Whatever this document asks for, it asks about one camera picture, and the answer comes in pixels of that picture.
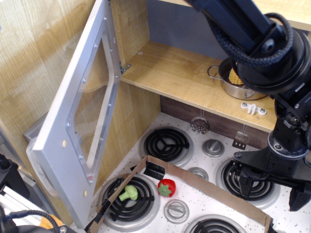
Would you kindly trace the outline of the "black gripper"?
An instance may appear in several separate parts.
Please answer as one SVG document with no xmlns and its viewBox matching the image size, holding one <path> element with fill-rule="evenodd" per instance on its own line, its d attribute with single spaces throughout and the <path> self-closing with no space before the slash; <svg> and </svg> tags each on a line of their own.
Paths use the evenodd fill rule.
<svg viewBox="0 0 311 233">
<path fill-rule="evenodd" d="M 284 157 L 266 147 L 257 151 L 236 152 L 234 160 L 239 164 L 238 167 L 242 168 L 239 184 L 243 196 L 249 198 L 254 180 L 264 178 L 273 183 L 293 187 L 289 199 L 291 212 L 300 210 L 310 202 L 311 166 L 305 162 L 304 157 Z"/>
</svg>

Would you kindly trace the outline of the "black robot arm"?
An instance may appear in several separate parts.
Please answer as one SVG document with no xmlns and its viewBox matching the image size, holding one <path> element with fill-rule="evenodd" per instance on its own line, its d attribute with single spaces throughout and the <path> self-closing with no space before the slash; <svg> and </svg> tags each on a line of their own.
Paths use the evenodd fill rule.
<svg viewBox="0 0 311 233">
<path fill-rule="evenodd" d="M 269 180 L 290 187 L 289 206 L 298 211 L 311 199 L 311 45 L 280 14 L 263 14 L 251 0 L 191 0 L 231 64 L 250 89 L 275 101 L 276 125 L 268 146 L 234 154 L 240 192 Z"/>
</svg>

